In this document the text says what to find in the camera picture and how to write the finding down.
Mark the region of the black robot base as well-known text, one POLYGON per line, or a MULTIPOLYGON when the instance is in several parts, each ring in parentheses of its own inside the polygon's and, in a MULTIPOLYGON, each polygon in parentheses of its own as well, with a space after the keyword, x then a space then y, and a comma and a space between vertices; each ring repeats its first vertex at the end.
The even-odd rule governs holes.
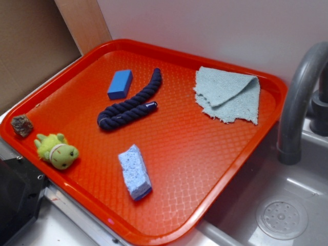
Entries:
POLYGON ((38 219, 46 177, 25 158, 1 160, 1 245, 38 219))

